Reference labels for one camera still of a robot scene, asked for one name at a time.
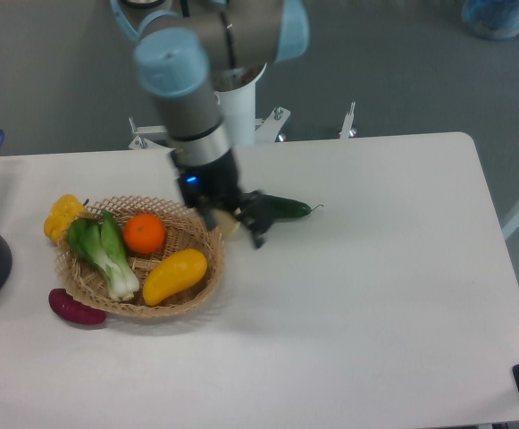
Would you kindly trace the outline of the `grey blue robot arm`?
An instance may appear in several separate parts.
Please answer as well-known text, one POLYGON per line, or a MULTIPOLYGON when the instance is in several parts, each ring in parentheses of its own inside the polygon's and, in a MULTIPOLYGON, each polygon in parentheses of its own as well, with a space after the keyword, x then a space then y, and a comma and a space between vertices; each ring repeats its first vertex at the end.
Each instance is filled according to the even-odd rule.
POLYGON ((245 193, 234 138, 215 96, 212 76, 302 55, 309 21, 300 1, 205 1, 199 11, 183 1, 112 1, 122 32, 134 42, 133 62, 167 130, 171 160, 186 206, 215 226, 223 210, 247 228, 255 247, 273 224, 265 195, 245 193))

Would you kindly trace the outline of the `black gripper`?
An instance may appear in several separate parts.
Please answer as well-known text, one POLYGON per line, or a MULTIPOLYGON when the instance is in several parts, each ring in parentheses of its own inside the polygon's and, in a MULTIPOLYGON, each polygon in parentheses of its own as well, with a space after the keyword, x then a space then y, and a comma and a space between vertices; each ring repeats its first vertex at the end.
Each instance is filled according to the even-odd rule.
POLYGON ((185 205, 197 210, 208 231, 217 226, 214 207, 229 212, 238 209, 236 219, 247 229, 255 249, 265 243, 266 234, 275 222, 269 198, 259 190, 242 192, 231 149, 207 164, 182 163, 178 149, 171 152, 171 160, 178 173, 177 184, 185 205))

